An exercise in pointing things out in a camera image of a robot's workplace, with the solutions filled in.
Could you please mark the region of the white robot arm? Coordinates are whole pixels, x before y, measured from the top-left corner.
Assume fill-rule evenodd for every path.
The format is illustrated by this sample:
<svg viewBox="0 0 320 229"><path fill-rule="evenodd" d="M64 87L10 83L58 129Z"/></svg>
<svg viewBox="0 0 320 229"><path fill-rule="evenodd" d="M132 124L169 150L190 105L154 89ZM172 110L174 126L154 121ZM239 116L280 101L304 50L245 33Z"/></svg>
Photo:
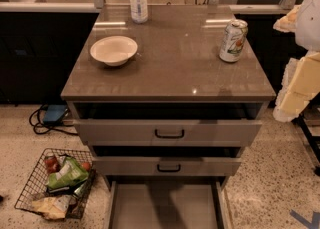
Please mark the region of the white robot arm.
<svg viewBox="0 0 320 229"><path fill-rule="evenodd" d="M289 59L275 101L274 118L290 122L320 93L320 0L304 0L273 28L293 32L296 44L307 50L304 57Z"/></svg>

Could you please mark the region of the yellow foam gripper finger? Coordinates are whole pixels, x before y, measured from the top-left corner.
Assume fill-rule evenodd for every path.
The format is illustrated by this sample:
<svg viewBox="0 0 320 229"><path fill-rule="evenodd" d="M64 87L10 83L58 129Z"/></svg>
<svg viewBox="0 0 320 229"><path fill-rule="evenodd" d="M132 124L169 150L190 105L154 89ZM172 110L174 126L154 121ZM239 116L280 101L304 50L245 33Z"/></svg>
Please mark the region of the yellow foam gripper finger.
<svg viewBox="0 0 320 229"><path fill-rule="evenodd" d="M297 13L300 9L300 6L295 6L292 10L290 10L285 16L278 19L273 28L277 31L288 33L296 31L296 18Z"/></svg>
<svg viewBox="0 0 320 229"><path fill-rule="evenodd" d="M309 51L301 59L291 58L285 67L273 117L279 122L292 121L319 93L320 53Z"/></svg>

